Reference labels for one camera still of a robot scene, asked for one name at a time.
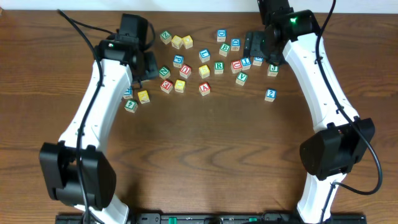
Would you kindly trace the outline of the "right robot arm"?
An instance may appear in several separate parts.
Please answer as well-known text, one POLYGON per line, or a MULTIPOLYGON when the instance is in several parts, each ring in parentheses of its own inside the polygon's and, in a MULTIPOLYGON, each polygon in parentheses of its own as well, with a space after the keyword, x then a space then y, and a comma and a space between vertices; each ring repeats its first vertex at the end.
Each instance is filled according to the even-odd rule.
POLYGON ((312 11, 294 11, 287 1, 259 1, 265 29, 246 34, 245 57, 269 65, 287 64, 307 101, 314 135, 300 145, 307 177, 292 215, 274 215, 274 223, 365 223, 364 215, 334 215, 331 205, 343 179, 371 151, 375 133, 362 119, 336 79, 323 45, 325 26, 312 11))

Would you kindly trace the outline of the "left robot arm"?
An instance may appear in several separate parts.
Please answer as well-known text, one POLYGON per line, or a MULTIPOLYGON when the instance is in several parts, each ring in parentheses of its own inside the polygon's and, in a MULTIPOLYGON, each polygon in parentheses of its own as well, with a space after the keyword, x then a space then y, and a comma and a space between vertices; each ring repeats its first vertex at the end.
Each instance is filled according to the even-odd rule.
POLYGON ((89 48, 91 79, 80 106, 58 142, 43 144, 39 161, 49 197, 82 211, 56 223, 127 223, 129 207, 115 194, 116 173, 106 158, 108 136, 122 97, 135 83, 158 76, 146 42, 145 18, 123 14, 116 32, 89 48))

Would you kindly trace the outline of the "yellow O block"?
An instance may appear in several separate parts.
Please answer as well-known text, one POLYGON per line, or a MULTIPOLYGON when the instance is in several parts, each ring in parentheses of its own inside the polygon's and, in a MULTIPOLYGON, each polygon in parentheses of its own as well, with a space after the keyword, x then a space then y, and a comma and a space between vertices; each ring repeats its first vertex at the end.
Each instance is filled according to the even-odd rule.
POLYGON ((179 93, 183 93, 185 91, 186 82, 184 80, 176 80, 175 82, 175 91, 179 93))

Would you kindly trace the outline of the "green R block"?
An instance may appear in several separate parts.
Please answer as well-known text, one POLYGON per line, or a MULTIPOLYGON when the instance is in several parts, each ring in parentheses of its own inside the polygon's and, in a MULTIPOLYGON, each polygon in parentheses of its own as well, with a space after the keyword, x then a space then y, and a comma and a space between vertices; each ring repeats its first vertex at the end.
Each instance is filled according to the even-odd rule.
POLYGON ((223 74, 223 72, 224 72, 224 63, 215 62, 214 73, 217 75, 217 74, 223 74))

